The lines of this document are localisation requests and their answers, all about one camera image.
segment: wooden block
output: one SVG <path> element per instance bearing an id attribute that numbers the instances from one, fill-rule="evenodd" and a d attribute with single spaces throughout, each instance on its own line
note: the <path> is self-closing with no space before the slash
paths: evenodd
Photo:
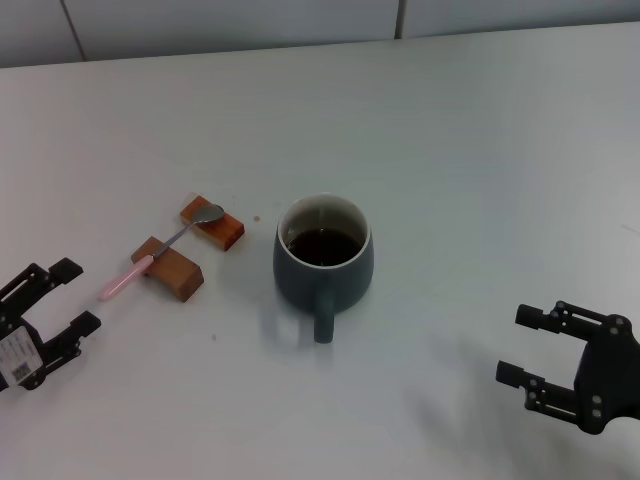
<path id="1" fill-rule="evenodd" d="M 135 263 L 161 246 L 160 240 L 149 237 L 149 240 L 131 255 L 131 261 Z M 189 300 L 189 297 L 204 283 L 200 267 L 172 248 L 160 255 L 144 274 L 164 283 L 181 302 Z"/>
<path id="2" fill-rule="evenodd" d="M 193 218 L 195 211 L 208 205 L 211 205 L 211 202 L 206 198 L 198 196 L 193 202 L 187 205 L 182 212 L 180 212 L 180 219 L 182 220 L 182 223 L 185 225 L 191 223 L 191 219 Z M 244 233 L 244 225 L 242 222 L 239 222 L 228 213 L 225 213 L 224 217 L 217 222 L 194 225 L 191 229 L 196 233 L 203 235 L 225 252 L 229 250 L 231 245 L 236 243 Z"/>

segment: spoon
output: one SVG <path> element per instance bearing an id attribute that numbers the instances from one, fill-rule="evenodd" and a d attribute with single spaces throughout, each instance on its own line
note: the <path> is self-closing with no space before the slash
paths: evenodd
<path id="1" fill-rule="evenodd" d="M 149 268 L 149 266 L 164 252 L 166 252 L 169 247 L 178 240 L 182 235 L 185 234 L 187 230 L 189 230 L 194 225 L 199 223 L 209 223 L 216 222 L 224 217 L 224 210 L 219 205 L 209 205 L 207 207 L 199 208 L 193 214 L 193 218 L 191 219 L 191 223 L 176 233 L 173 237 L 167 240 L 162 247 L 156 250 L 152 255 L 145 255 L 133 266 L 129 269 L 128 272 L 123 273 L 122 275 L 114 278 L 111 282 L 109 282 L 98 295 L 98 299 L 104 301 L 111 300 L 115 297 L 120 291 L 129 285 L 133 280 L 138 278 L 140 275 L 144 273 L 144 271 Z"/>

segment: pink spoon handle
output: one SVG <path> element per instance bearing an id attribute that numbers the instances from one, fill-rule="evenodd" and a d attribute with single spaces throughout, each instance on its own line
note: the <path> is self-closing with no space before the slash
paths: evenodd
<path id="1" fill-rule="evenodd" d="M 123 273 L 119 277 L 111 280 L 111 282 L 109 282 L 107 286 L 102 289 L 100 295 L 98 295 L 98 299 L 102 300 L 103 302 L 111 300 L 118 293 L 120 293 L 120 290 L 122 290 L 124 287 L 126 287 L 132 281 L 142 275 L 152 263 L 152 255 L 142 257 L 140 260 L 133 264 L 133 267 L 131 267 L 131 269 L 127 273 Z"/>

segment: label sticker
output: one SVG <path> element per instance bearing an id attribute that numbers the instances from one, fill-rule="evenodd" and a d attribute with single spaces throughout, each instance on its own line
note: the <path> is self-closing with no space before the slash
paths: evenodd
<path id="1" fill-rule="evenodd" d="M 0 340 L 0 374 L 10 387 L 18 385 L 42 366 L 29 332 L 20 327 Z"/>

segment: barcode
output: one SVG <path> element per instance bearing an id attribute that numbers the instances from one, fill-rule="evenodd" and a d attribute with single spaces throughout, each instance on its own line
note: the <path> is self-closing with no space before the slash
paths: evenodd
<path id="1" fill-rule="evenodd" d="M 20 383 L 24 377 L 31 374 L 31 369 L 29 368 L 29 365 L 27 365 L 27 362 L 24 362 L 11 373 L 13 378 L 16 379 L 16 382 Z"/>

